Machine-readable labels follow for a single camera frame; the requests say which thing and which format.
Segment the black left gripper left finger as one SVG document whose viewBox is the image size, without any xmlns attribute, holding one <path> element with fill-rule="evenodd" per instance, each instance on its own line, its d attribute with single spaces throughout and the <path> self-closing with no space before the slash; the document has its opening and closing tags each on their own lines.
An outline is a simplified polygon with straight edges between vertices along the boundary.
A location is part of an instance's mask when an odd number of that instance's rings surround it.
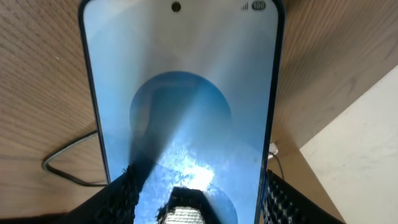
<svg viewBox="0 0 398 224">
<path fill-rule="evenodd" d="M 2 218 L 1 224 L 133 224 L 139 202 L 139 181 L 134 166 L 97 194 L 67 213 L 51 213 L 33 217 Z"/>
</svg>

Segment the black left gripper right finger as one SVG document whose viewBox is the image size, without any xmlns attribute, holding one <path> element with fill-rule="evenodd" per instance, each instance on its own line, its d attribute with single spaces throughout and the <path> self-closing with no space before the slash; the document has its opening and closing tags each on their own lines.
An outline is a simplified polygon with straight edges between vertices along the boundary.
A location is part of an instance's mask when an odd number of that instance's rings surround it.
<svg viewBox="0 0 398 224">
<path fill-rule="evenodd" d="M 271 170 L 266 175 L 262 218 L 265 224 L 343 224 Z"/>
</svg>

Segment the blue Galaxy smartphone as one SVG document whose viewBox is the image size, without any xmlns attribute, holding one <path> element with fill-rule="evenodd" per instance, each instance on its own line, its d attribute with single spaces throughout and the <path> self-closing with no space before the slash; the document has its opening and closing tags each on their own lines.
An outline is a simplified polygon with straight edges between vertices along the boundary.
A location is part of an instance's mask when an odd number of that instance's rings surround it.
<svg viewBox="0 0 398 224">
<path fill-rule="evenodd" d="M 281 1 L 80 3 L 106 181 L 133 166 L 135 223 L 183 190 L 220 223 L 259 222 L 284 22 Z"/>
</svg>

